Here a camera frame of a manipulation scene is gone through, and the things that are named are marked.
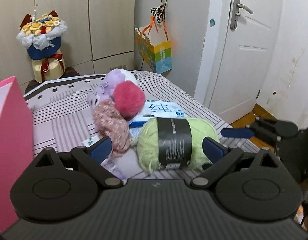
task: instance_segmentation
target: wall stain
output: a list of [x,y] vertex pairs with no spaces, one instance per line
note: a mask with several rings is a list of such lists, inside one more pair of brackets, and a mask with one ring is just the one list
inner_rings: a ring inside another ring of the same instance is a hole
[[291,80],[290,80],[289,85],[288,85],[287,88],[289,88],[290,85],[291,85],[291,82],[292,82],[292,80],[293,80],[293,75],[294,75],[294,72],[295,72],[295,69],[296,69],[296,65],[298,64],[300,58],[303,56],[303,54],[304,54],[305,51],[307,50],[307,46],[308,46],[308,42],[307,42],[307,45],[305,46],[305,49],[304,49],[303,52],[301,53],[300,57],[299,57],[297,60],[295,60],[294,57],[293,57],[293,59],[292,59],[292,62],[294,63],[294,69],[293,69],[293,72],[292,72]]

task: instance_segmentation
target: door panel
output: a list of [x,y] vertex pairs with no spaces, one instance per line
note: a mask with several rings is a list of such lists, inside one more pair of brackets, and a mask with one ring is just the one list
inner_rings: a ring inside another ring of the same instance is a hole
[[93,59],[134,50],[134,0],[89,0]]
[[126,65],[127,70],[134,70],[134,52],[102,58],[94,61],[95,74],[104,74],[118,66]]
[[34,79],[26,48],[16,40],[23,18],[34,9],[34,0],[0,0],[0,80],[16,76],[21,85]]
[[228,123],[253,109],[267,73],[281,13],[281,0],[241,0],[240,3],[254,13],[241,8],[236,30],[228,26],[210,104],[210,109]]
[[67,67],[92,60],[88,0],[36,0],[36,16],[55,10],[68,29],[62,37],[62,51]]

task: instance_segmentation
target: purple stuffed toy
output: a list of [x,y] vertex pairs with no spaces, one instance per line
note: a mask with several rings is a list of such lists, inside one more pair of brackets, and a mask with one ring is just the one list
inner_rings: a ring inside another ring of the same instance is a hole
[[92,115],[95,107],[105,99],[113,98],[116,86],[125,81],[125,75],[119,69],[110,71],[104,78],[103,83],[87,96],[87,102],[90,104]]
[[101,86],[104,87],[106,94],[113,97],[116,86],[124,81],[125,75],[119,69],[114,69],[105,76]]

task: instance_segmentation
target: blue sticker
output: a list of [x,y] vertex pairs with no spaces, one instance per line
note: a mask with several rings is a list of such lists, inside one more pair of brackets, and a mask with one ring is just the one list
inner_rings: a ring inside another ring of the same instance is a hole
[[211,19],[210,20],[210,26],[213,27],[214,25],[215,25],[215,21],[214,21],[214,19]]

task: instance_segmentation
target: green yarn ball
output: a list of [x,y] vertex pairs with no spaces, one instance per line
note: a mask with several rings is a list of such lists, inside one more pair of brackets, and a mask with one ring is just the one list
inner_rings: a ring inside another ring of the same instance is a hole
[[[192,158],[189,169],[202,168],[204,163],[211,163],[202,149],[202,142],[206,136],[219,142],[213,125],[201,118],[186,118],[192,133]],[[144,124],[138,137],[138,161],[143,170],[152,173],[159,170],[158,161],[158,128],[157,119],[152,118]]]

